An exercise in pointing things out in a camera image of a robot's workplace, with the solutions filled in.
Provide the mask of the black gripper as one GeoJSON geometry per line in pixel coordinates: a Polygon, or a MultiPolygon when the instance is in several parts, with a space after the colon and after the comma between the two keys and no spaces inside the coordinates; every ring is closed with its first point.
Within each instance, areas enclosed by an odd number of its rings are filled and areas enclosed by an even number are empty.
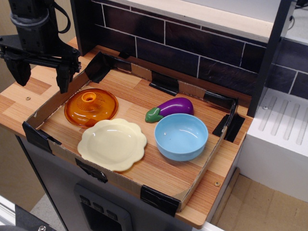
{"type": "Polygon", "coordinates": [[[74,73],[81,69],[80,52],[59,38],[59,34],[66,33],[70,27],[70,23],[60,31],[55,25],[19,27],[18,34],[0,37],[0,57],[19,85],[27,84],[31,76],[30,65],[36,64],[55,68],[60,93],[68,91],[74,73]]]}

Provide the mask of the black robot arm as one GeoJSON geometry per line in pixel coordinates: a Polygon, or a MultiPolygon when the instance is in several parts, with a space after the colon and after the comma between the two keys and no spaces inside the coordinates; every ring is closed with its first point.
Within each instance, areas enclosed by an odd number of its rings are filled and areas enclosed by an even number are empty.
{"type": "Polygon", "coordinates": [[[71,22],[59,30],[55,11],[68,14],[53,0],[11,0],[9,5],[17,34],[0,38],[0,56],[15,81],[21,86],[27,84],[31,64],[50,67],[56,69],[60,92],[66,93],[81,69],[80,52],[59,38],[70,29],[71,22]]]}

